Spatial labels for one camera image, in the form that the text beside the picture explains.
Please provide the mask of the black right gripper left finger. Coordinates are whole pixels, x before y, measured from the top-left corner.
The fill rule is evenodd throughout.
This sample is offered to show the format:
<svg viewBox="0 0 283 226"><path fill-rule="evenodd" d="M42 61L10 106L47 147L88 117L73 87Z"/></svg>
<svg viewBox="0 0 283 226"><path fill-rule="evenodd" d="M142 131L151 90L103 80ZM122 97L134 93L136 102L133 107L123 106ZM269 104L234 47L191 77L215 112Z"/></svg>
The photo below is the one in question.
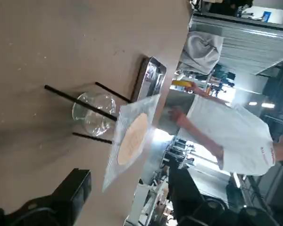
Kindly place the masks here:
<svg viewBox="0 0 283 226"><path fill-rule="evenodd" d="M52 194L31 199L9 214L0 208L0 226L73 226L91 191L91 172L75 168Z"/></svg>

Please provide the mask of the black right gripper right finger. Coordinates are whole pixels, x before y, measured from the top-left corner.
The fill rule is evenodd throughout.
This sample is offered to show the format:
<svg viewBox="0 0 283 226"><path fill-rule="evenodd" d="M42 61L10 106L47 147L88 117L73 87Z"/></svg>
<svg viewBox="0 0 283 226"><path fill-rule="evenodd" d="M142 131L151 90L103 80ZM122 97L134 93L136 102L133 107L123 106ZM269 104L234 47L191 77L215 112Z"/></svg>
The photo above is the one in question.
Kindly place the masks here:
<svg viewBox="0 0 283 226"><path fill-rule="evenodd" d="M273 217L262 209L244 207L238 213L211 196L200 193L187 169L172 169L169 195L173 216L179 226L276 226Z"/></svg>

